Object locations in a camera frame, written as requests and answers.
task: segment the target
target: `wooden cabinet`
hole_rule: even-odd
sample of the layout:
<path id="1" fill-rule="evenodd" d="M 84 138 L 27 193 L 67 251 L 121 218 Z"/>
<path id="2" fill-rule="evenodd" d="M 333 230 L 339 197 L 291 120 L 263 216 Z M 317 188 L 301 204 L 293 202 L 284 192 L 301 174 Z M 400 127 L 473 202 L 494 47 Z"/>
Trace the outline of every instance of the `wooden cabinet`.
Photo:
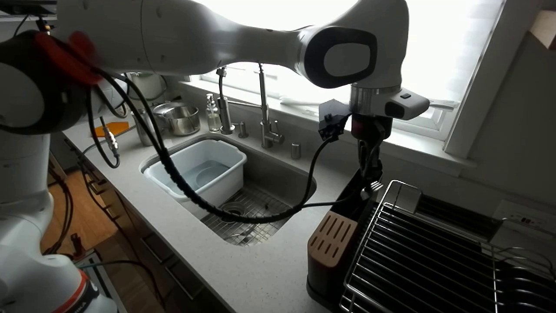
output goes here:
<path id="1" fill-rule="evenodd" d="M 166 312 L 232 312 L 110 183 L 101 181 L 96 190 L 105 202 L 105 213 L 126 239 L 131 259 L 141 261 L 157 277 Z"/>

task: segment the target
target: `countertop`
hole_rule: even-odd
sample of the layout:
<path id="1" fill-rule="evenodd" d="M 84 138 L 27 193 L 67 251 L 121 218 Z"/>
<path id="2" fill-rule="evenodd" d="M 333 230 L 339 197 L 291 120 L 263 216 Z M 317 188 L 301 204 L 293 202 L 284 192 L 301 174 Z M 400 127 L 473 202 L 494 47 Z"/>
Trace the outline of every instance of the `countertop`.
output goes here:
<path id="1" fill-rule="evenodd" d="M 176 150 L 206 134 L 207 127 L 202 126 L 199 134 L 166 139 L 166 145 Z M 65 136 L 81 152 L 93 145 L 86 122 L 65 131 Z M 234 134 L 232 139 L 261 150 L 261 143 L 253 138 L 239 139 Z M 119 169 L 110 169 L 96 148 L 86 157 L 232 310 L 240 313 L 327 312 L 310 298 L 306 275 L 308 240 L 331 207 L 296 214 L 268 242 L 232 246 L 141 174 L 157 153 L 140 143 L 138 131 L 119 136 L 119 145 L 122 160 Z M 310 169 L 308 160 L 294 162 L 287 153 L 272 155 L 303 171 Z M 336 200 L 352 174 L 341 164 L 338 169 L 317 166 L 317 192 L 310 202 Z"/>

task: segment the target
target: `stainless steel sink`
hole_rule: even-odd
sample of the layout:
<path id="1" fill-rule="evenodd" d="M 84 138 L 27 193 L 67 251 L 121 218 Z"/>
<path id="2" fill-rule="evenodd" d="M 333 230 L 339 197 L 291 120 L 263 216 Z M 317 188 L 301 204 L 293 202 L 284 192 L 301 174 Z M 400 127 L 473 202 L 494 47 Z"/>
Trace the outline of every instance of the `stainless steel sink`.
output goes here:
<path id="1" fill-rule="evenodd" d="M 221 211 L 253 218 L 277 216 L 301 202 L 308 185 L 308 173 L 300 171 L 267 152 L 249 148 L 242 143 L 230 141 L 228 138 L 211 136 L 211 139 L 223 139 L 239 146 L 247 155 L 244 166 L 244 188 L 225 202 L 220 207 Z M 310 195 L 313 195 L 315 190 L 317 183 L 312 179 Z M 253 246 L 273 237 L 287 219 L 268 225 L 246 225 L 223 221 L 221 218 L 209 214 L 202 218 L 202 223 L 234 246 Z"/>

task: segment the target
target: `dish rack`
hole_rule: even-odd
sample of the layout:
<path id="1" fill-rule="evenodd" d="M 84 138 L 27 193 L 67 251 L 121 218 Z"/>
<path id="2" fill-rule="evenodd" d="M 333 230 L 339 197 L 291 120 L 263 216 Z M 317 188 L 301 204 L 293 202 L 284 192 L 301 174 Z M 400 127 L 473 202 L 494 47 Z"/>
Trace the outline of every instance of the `dish rack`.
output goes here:
<path id="1" fill-rule="evenodd" d="M 388 186 L 346 275 L 339 312 L 556 312 L 550 259 L 416 214 L 406 200 L 416 195 L 402 181 Z"/>

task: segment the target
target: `cable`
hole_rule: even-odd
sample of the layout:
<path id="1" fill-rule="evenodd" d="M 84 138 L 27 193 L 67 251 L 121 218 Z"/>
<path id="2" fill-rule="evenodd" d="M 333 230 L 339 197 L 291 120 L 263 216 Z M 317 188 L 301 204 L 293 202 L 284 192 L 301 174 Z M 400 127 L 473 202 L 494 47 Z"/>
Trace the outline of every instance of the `cable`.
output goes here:
<path id="1" fill-rule="evenodd" d="M 84 181 L 86 181 L 86 190 L 88 190 L 89 197 L 93 199 L 93 202 L 95 202 L 101 211 L 107 211 L 108 207 L 101 206 L 101 202 L 93 195 L 93 190 L 91 190 L 91 185 L 89 185 L 89 179 L 88 179 L 88 176 L 86 176 L 84 167 L 82 167 L 81 173 L 82 173 L 82 178 L 84 178 Z"/>
<path id="2" fill-rule="evenodd" d="M 115 195 L 117 195 L 121 206 L 124 207 L 124 213 L 126 213 L 128 219 L 131 221 L 134 232 L 141 237 L 141 232 L 138 230 L 138 225 L 133 221 L 133 218 L 131 218 L 131 214 L 129 214 L 129 207 L 126 206 L 124 199 L 122 199 L 121 193 L 117 193 L 117 192 L 115 192 Z M 112 223 L 119 228 L 119 232 L 122 233 L 122 237 L 126 239 L 126 242 L 129 244 L 129 247 L 133 249 L 136 259 L 141 261 L 136 246 L 134 246 L 133 240 L 128 237 L 128 233 L 124 232 L 124 228 L 119 225 L 117 219 L 114 219 L 114 218 L 110 218 L 110 219 L 112 219 Z"/>
<path id="3" fill-rule="evenodd" d="M 376 152 L 378 152 L 378 148 L 379 146 L 374 146 L 371 152 L 369 152 L 369 155 L 374 155 Z M 360 195 L 360 190 L 366 186 L 366 183 L 362 183 L 362 186 L 359 186 L 359 188 L 355 188 L 355 192 L 352 193 L 352 195 L 348 195 L 346 199 L 339 199 L 339 200 L 336 200 L 336 202 L 315 202 L 315 204 L 305 204 L 303 207 L 329 207 L 329 206 L 339 206 L 339 204 L 346 204 L 346 202 L 350 202 L 353 197 L 357 197 L 357 195 Z"/>
<path id="4" fill-rule="evenodd" d="M 122 106 L 122 115 L 126 115 L 128 117 L 128 106 L 126 106 L 126 101 L 122 99 L 122 103 L 115 108 L 115 110 L 119 110 Z"/>
<path id="5" fill-rule="evenodd" d="M 220 98 L 225 99 L 225 77 L 227 77 L 227 66 L 216 70 L 220 75 Z"/>
<path id="6" fill-rule="evenodd" d="M 98 185 L 105 185 L 107 183 L 107 179 L 103 176 L 96 174 L 96 169 L 88 162 L 88 159 L 84 159 L 82 155 L 79 155 L 79 159 L 82 160 L 81 162 L 81 169 L 84 169 L 84 173 L 91 178 L 91 183 L 93 181 L 98 183 Z"/>
<path id="7" fill-rule="evenodd" d="M 124 136 L 126 133 L 131 133 L 131 131 L 134 131 L 134 129 L 138 129 L 138 126 L 133 126 L 133 127 L 126 129 L 124 133 L 117 134 L 117 138 L 121 138 L 121 136 Z M 82 153 L 88 155 L 93 148 L 96 148 L 96 145 L 88 146 Z"/>
<path id="8" fill-rule="evenodd" d="M 79 56 L 75 51 L 72 51 L 65 42 L 60 42 L 61 47 L 65 47 L 70 54 L 74 54 L 77 59 L 81 59 L 86 66 L 89 66 L 93 72 L 100 73 L 107 82 L 110 82 L 117 93 L 122 96 L 122 99 L 126 99 L 126 103 L 129 105 L 129 108 L 134 112 L 136 115 L 136 120 L 140 122 L 140 126 L 147 131 L 150 141 L 154 143 L 154 148 L 157 150 L 159 157 L 161 157 L 161 162 L 164 164 L 167 174 L 171 176 L 171 179 L 178 185 L 178 188 L 197 206 L 200 206 L 202 209 L 206 209 L 207 213 L 211 214 L 216 214 L 220 216 L 221 219 L 225 221 L 235 221 L 235 223 L 251 223 L 251 225 L 263 225 L 263 223 L 275 223 L 275 221 L 280 221 L 280 219 L 287 219 L 294 214 L 298 214 L 300 211 L 303 211 L 303 206 L 308 199 L 308 193 L 310 190 L 306 190 L 305 193 L 305 199 L 301 200 L 300 206 L 294 206 L 293 209 L 282 213 L 282 214 L 277 214 L 277 216 L 267 216 L 267 218 L 246 218 L 246 216 L 239 216 L 239 214 L 234 214 L 234 213 L 227 213 L 227 211 L 220 211 L 216 209 L 214 206 L 211 206 L 209 202 L 206 202 L 199 193 L 195 193 L 195 190 L 185 181 L 185 178 L 180 174 L 180 171 L 176 169 L 173 159 L 171 159 L 171 153 L 169 150 L 166 148 L 164 145 L 164 139 L 162 139 L 162 133 L 159 129 L 157 124 L 154 124 L 154 131 L 155 134 L 150 131 L 150 127 L 147 126 L 147 122 L 143 120 L 140 110 L 134 106 L 134 103 L 129 99 L 129 96 L 122 91 L 122 87 L 115 82 L 114 77 L 110 77 L 107 72 L 93 66 L 89 61 L 86 61 L 82 56 Z M 155 120 L 154 117 L 154 112 L 148 105 L 148 101 L 145 99 L 143 93 L 138 89 L 138 86 L 129 80 L 126 77 L 126 82 L 133 87 L 133 91 L 140 96 L 148 117 L 152 120 Z M 313 179 L 313 169 L 315 169 L 315 164 L 317 164 L 317 159 L 319 155 L 322 153 L 322 150 L 333 141 L 326 141 L 319 152 L 315 153 L 313 157 L 313 162 L 312 162 L 312 171 L 310 171 L 310 178 L 308 179 Z"/>
<path id="9" fill-rule="evenodd" d="M 133 265 L 133 266 L 140 266 L 140 268 L 150 277 L 152 286 L 154 286 L 154 289 L 155 289 L 157 301 L 159 301 L 161 305 L 164 305 L 164 296 L 162 296 L 162 293 L 161 293 L 161 289 L 159 289 L 159 284 L 157 284 L 157 279 L 155 279 L 154 272 L 152 272 L 147 265 L 143 265 L 143 263 L 140 263 L 140 261 L 117 259 L 117 261 L 89 263 L 89 265 L 84 265 L 84 266 L 79 266 L 79 268 L 81 268 L 81 270 L 86 270 L 86 268 L 115 266 L 115 265 Z"/>
<path id="10" fill-rule="evenodd" d="M 107 162 L 107 166 L 108 166 L 108 167 L 112 167 L 112 169 L 119 169 L 119 166 L 121 166 L 121 155 L 119 155 L 119 153 L 115 153 L 115 150 L 114 150 L 115 162 L 112 162 L 112 160 L 108 159 L 108 155 L 107 155 L 107 152 L 105 152 L 105 148 L 103 148 L 103 145 L 101 145 L 100 138 L 98 138 L 98 136 L 96 136 L 96 133 L 95 133 L 93 103 L 91 103 L 91 101 L 89 101 L 89 105 L 88 105 L 88 113 L 89 113 L 89 131 L 91 131 L 93 141 L 95 141 L 95 145 L 98 146 L 98 150 L 100 150 L 100 153 L 101 153 L 103 160 Z"/>
<path id="11" fill-rule="evenodd" d="M 15 35 L 13 35 L 13 39 L 15 39 L 15 37 L 18 37 L 18 33 L 20 33 L 22 26 L 28 21 L 28 18 L 30 18 L 30 14 L 27 14 L 27 16 L 20 21 L 20 25 L 18 25 L 18 28 L 16 28 L 16 32 L 15 32 Z"/>
<path id="12" fill-rule="evenodd" d="M 67 200 L 67 213 L 65 213 L 65 221 L 61 226 L 61 233 L 60 239 L 49 247 L 46 249 L 44 254 L 56 254 L 60 251 L 60 247 L 63 246 L 65 239 L 68 237 L 70 226 L 74 223 L 74 195 L 68 188 L 68 185 L 65 183 L 65 179 L 61 179 L 56 171 L 53 169 L 51 164 L 51 176 L 55 178 L 55 181 L 61 186 L 63 193 L 65 193 L 65 200 Z"/>
<path id="13" fill-rule="evenodd" d="M 112 218 L 107 211 L 105 214 L 108 216 L 108 219 L 117 226 L 117 230 L 122 233 L 124 240 L 128 242 L 128 246 L 133 249 L 133 254 L 136 258 L 138 263 L 141 263 L 140 253 L 136 249 L 136 246 L 133 244 L 133 239 L 129 239 L 129 235 L 124 232 L 124 228 L 117 223 L 115 218 Z"/>
<path id="14" fill-rule="evenodd" d="M 100 86 L 93 87 L 93 91 L 101 98 L 101 101 L 105 103 L 105 106 L 108 108 L 108 112 L 110 112 L 112 115 L 115 115 L 117 119 L 126 119 L 126 113 L 128 113 L 126 106 L 119 105 L 119 106 L 124 108 L 122 113 L 121 113 L 121 112 L 117 112 L 117 108 L 114 108 L 114 106 L 110 105 L 107 94 L 101 91 Z"/>

